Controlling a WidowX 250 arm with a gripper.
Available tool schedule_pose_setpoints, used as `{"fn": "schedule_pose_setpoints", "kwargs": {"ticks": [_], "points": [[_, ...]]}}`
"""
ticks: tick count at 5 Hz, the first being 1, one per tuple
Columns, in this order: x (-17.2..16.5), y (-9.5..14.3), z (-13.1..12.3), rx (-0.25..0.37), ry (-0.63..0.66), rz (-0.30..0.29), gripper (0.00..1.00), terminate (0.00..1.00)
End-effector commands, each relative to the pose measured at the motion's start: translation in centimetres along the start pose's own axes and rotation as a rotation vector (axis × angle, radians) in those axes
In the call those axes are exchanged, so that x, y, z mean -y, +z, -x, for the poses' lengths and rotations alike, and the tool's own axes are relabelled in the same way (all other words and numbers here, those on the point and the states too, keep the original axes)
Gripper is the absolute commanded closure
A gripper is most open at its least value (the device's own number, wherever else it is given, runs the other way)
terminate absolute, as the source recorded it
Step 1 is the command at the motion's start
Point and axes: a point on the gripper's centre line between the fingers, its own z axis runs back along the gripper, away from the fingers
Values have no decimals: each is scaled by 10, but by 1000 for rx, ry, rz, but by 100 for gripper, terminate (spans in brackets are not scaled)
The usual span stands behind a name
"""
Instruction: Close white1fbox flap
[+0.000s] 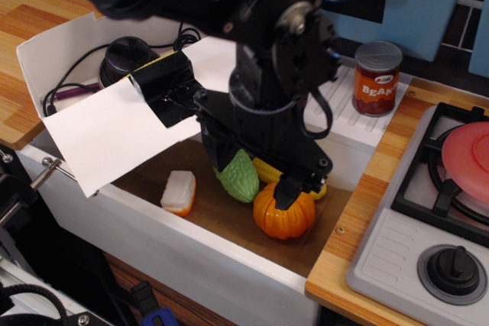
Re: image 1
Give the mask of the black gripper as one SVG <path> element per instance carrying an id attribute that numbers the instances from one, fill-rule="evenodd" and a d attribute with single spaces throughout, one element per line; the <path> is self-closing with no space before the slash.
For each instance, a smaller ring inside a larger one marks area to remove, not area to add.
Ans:
<path id="1" fill-rule="evenodd" d="M 301 193 L 319 194 L 332 161 L 316 143 L 329 131 L 309 131 L 304 98 L 275 109 L 253 109 L 231 93 L 201 89 L 194 95 L 202 143 L 211 164 L 222 172 L 240 150 L 281 171 L 274 189 L 275 208 L 286 211 Z"/>

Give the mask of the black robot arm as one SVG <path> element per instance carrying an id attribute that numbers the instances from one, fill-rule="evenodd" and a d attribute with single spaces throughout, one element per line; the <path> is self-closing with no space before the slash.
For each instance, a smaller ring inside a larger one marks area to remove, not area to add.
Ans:
<path id="1" fill-rule="evenodd" d="M 202 89 L 197 118 L 209 159 L 224 169 L 244 149 L 282 172 L 274 191 L 287 210 L 304 192 L 319 192 L 332 161 L 318 145 L 325 131 L 306 129 L 309 98 L 332 110 L 319 91 L 336 77 L 332 23 L 322 0 L 90 0 L 105 16 L 182 21 L 236 44 L 229 91 Z"/>

